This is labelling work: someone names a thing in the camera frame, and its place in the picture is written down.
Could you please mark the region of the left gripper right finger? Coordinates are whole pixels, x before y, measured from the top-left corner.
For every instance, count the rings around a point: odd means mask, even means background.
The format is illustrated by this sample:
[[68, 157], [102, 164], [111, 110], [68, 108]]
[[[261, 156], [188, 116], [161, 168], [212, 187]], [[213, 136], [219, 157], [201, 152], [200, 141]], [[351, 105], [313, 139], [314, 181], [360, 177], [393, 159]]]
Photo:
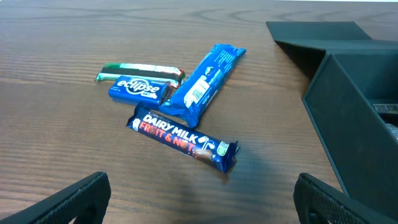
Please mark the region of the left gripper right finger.
[[304, 224], [397, 224], [308, 173], [298, 176], [293, 199]]

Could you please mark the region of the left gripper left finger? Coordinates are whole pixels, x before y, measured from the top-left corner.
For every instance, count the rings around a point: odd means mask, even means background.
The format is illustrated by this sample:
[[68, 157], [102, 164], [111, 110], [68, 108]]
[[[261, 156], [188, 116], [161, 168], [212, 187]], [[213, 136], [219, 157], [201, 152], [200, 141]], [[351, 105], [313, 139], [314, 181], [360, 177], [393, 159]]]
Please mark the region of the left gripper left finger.
[[1, 223], [102, 223], [110, 197], [107, 173], [95, 172]]

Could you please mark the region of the black box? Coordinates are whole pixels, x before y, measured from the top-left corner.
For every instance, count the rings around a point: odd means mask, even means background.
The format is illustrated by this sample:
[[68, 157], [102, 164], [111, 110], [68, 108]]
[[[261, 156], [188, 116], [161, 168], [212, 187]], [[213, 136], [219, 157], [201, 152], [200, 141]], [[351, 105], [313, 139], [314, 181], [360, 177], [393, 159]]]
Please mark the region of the black box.
[[397, 42], [354, 22], [268, 22], [274, 41], [306, 74], [303, 103], [343, 192], [397, 218]]

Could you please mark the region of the blue cookie pack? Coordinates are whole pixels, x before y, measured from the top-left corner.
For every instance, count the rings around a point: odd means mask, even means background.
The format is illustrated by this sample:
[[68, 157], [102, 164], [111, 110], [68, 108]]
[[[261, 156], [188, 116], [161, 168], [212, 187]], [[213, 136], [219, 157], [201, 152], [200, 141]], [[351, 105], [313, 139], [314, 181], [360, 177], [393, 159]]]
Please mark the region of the blue cookie pack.
[[197, 127], [206, 107], [245, 53], [244, 48], [215, 44], [184, 83], [159, 107], [160, 112], [185, 120], [191, 128]]

